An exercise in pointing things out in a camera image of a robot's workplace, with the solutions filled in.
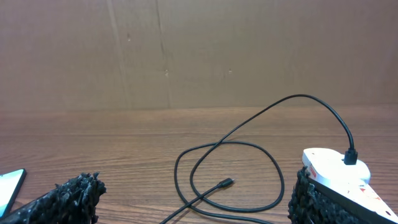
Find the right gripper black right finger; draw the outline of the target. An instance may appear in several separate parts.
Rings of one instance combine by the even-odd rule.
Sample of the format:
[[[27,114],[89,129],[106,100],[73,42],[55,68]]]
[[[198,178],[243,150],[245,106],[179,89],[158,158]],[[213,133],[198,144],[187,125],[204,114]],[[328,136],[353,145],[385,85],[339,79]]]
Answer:
[[[365,224],[341,205],[317,190],[307,166],[297,172],[297,181],[288,203],[288,218],[294,224]]]

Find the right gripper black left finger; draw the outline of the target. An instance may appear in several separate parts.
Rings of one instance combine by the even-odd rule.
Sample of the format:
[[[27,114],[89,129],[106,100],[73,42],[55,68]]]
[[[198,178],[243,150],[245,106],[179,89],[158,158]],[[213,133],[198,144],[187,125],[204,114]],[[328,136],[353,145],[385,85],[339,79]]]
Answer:
[[[106,193],[99,173],[82,173],[1,218],[1,224],[95,224]]]

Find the Galaxy smartphone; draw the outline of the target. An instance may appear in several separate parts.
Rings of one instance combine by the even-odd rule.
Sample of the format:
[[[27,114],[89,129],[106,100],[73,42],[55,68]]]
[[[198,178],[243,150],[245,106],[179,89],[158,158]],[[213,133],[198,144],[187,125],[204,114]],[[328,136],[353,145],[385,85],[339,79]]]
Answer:
[[[1,218],[5,217],[11,211],[15,199],[22,187],[26,174],[27,172],[25,169],[19,169],[6,174],[1,174],[1,179],[0,179]]]

